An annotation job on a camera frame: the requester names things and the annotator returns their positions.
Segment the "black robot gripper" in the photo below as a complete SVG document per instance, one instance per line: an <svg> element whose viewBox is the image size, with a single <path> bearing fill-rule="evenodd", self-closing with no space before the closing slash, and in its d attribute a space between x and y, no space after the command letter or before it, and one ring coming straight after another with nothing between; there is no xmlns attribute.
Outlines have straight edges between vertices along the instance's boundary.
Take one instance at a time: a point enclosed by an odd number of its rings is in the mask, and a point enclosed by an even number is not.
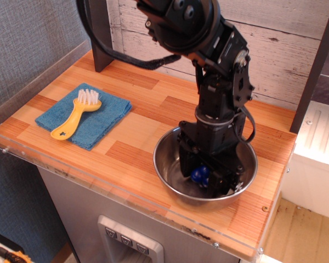
<svg viewBox="0 0 329 263"><path fill-rule="evenodd" d="M231 120L179 123L179 160L183 177L191 176L202 165L210 169L208 197L227 196L229 191L239 192L244 167L236 153L236 147L246 140L242 137L246 116L239 113Z"/></svg>

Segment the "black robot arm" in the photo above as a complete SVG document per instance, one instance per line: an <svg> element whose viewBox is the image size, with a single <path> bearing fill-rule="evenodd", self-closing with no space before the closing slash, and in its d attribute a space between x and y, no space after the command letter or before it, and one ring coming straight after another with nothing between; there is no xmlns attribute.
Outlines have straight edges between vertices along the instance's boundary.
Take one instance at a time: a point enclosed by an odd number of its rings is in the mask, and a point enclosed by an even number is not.
<svg viewBox="0 0 329 263"><path fill-rule="evenodd" d="M149 35L195 67L196 122L179 123L181 173L193 177L202 170L208 198L237 191L245 169L236 149L251 141L242 136L254 89L247 42L217 1L137 1L137 7L148 18Z"/></svg>

